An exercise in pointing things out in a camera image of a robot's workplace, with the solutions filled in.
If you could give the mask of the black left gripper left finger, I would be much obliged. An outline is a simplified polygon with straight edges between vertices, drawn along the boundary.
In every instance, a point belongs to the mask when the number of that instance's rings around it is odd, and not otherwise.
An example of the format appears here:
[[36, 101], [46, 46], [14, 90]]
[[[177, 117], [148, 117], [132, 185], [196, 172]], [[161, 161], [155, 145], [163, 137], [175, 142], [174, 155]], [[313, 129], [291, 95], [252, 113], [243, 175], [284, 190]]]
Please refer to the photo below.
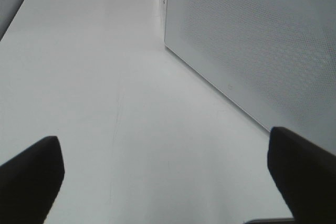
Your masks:
[[44, 223], [64, 176], [56, 136], [42, 138], [1, 165], [1, 223]]

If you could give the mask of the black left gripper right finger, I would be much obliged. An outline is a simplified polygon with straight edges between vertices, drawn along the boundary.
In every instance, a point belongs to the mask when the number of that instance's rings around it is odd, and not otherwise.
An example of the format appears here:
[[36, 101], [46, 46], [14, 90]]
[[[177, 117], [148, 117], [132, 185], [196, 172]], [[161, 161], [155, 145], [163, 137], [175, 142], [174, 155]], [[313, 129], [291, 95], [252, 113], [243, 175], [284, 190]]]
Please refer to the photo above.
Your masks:
[[335, 223], [333, 154], [285, 127], [273, 127], [267, 167], [295, 223]]

